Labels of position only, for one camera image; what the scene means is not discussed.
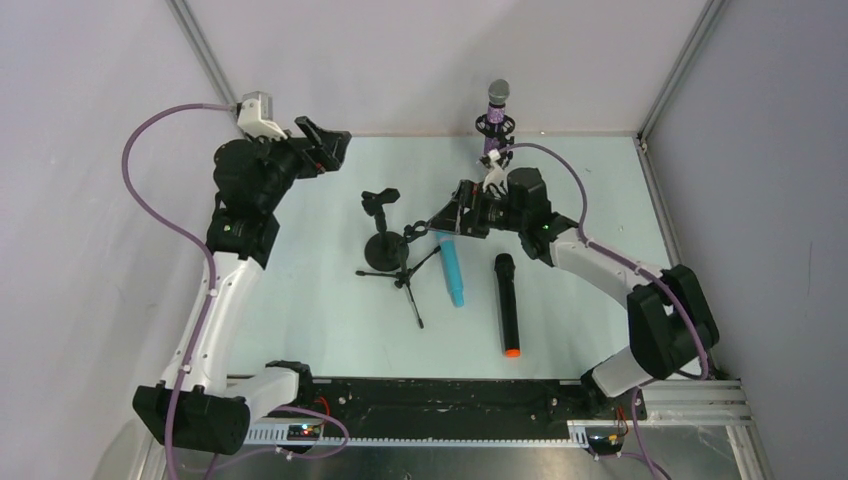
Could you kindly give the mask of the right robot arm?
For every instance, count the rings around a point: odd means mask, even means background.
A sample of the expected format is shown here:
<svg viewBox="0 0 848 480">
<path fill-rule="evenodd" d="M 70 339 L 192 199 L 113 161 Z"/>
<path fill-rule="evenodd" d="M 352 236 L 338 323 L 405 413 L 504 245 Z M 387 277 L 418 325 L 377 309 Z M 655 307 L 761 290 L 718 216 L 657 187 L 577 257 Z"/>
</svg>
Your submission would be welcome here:
<svg viewBox="0 0 848 480">
<path fill-rule="evenodd" d="M 554 211 L 536 168 L 518 168 L 505 180 L 500 195 L 480 182 L 461 181 L 426 226 L 474 238 L 514 232 L 530 259 L 576 275 L 626 310 L 628 344 L 582 376 L 587 390 L 615 398 L 665 380 L 693 360 L 709 365 L 707 352 L 720 333 L 691 268 L 663 269 L 589 238 L 579 222 Z"/>
</svg>

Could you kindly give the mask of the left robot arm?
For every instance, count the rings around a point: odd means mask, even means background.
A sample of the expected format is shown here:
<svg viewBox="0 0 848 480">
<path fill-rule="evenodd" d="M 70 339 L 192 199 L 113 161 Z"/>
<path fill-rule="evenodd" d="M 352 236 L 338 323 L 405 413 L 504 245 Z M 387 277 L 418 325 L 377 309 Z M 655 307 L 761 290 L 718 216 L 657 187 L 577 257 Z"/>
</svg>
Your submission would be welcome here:
<svg viewBox="0 0 848 480">
<path fill-rule="evenodd" d="M 339 170 L 352 139 L 306 116 L 295 124 L 298 137 L 250 133 L 213 155 L 215 208 L 205 239 L 191 239 L 206 261 L 192 317 L 162 378 L 138 387 L 132 400 L 167 452 L 236 453 L 249 427 L 294 402 L 310 375 L 306 365 L 287 361 L 272 361 L 235 385 L 227 373 L 244 310 L 279 231 L 278 204 L 297 180 Z"/>
</svg>

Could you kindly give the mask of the purple glitter microphone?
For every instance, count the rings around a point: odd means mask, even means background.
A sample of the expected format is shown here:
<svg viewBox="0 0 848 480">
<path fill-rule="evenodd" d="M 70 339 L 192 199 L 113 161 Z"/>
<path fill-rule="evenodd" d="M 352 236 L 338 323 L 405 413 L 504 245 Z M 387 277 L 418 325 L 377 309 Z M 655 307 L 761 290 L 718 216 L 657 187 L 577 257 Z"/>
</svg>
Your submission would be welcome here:
<svg viewBox="0 0 848 480">
<path fill-rule="evenodd" d="M 506 142 L 504 133 L 504 118 L 507 99 L 510 95 L 510 85 L 505 79 L 496 79 L 488 87 L 488 109 L 486 113 L 487 130 L 485 134 L 483 153 L 500 149 Z"/>
</svg>

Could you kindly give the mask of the black tripod shock-mount stand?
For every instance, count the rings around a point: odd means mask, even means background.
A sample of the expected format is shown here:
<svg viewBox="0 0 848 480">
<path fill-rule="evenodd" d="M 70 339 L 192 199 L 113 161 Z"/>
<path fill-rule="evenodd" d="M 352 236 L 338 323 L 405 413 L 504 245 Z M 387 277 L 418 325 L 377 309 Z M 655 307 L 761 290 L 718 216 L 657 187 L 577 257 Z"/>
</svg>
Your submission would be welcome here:
<svg viewBox="0 0 848 480">
<path fill-rule="evenodd" d="M 475 128 L 484 136 L 482 155 L 490 149 L 501 151 L 514 144 L 515 122 L 501 109 L 479 116 L 475 120 Z"/>
</svg>

